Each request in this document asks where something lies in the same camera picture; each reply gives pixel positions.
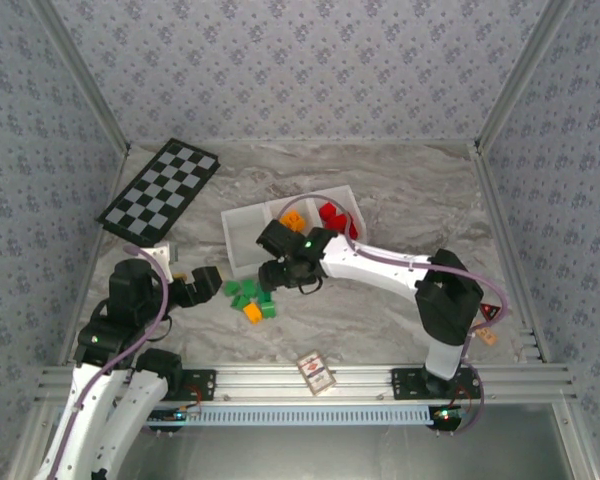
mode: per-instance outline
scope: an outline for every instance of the marble floor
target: marble floor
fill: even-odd
[[[200,145],[219,155],[221,168],[171,228],[179,261],[172,271],[217,265],[230,277],[220,212],[290,195],[350,185],[366,222],[369,243],[412,254],[454,251],[471,271],[504,286],[504,279],[472,163],[458,152],[409,144]],[[133,148],[120,189],[151,159]],[[108,277],[126,258],[124,241],[105,232],[78,322],[78,331],[108,292]],[[327,281],[311,297],[275,292],[278,316],[251,325],[222,294],[191,309],[177,309],[171,334],[158,344],[188,364],[293,362],[317,349],[329,363],[422,362],[426,334],[414,303],[350,281]],[[486,301],[496,301],[490,292]],[[475,339],[469,358],[515,363],[521,358],[513,314],[494,327],[499,341]]]

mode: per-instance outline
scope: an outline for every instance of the green block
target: green block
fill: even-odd
[[[229,280],[224,285],[224,294],[227,297],[231,297],[233,295],[238,295],[240,293],[240,283],[234,280]]]
[[[246,307],[247,305],[249,305],[251,302],[249,301],[249,299],[247,297],[244,297],[242,295],[236,295],[233,298],[233,302],[231,302],[231,308],[235,308],[236,310],[240,310],[242,311],[242,309],[244,307]]]
[[[242,281],[242,295],[247,298],[253,298],[256,296],[256,284],[253,280]]]
[[[261,303],[260,310],[264,318],[274,318],[276,316],[276,305],[273,302]]]
[[[258,284],[258,303],[262,305],[263,303],[267,303],[271,301],[271,292],[265,292],[260,288],[260,284]]]

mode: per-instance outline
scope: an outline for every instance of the divided white tray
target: divided white tray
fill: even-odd
[[[346,208],[358,230],[358,241],[367,242],[367,227],[349,185],[311,193],[329,197]],[[256,239],[264,227],[272,219],[277,218],[282,207],[299,196],[271,200],[222,212],[222,228],[224,229],[231,272],[235,279],[257,275],[260,265],[273,259],[262,247],[256,245]],[[296,210],[306,220],[307,225],[302,231],[304,235],[308,234],[313,227],[323,226],[318,209],[325,203],[326,200],[308,198],[300,200],[289,209]]]

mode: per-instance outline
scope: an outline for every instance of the checkerboard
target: checkerboard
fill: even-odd
[[[218,157],[171,139],[98,217],[105,230],[152,247],[218,169]]]

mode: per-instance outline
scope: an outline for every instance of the patterned wallpaper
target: patterned wallpaper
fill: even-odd
[[[546,0],[54,0],[127,140],[477,136]]]
[[[600,447],[600,0],[576,5],[489,157],[553,359],[574,366]]]
[[[119,164],[26,0],[0,0],[0,478]]]

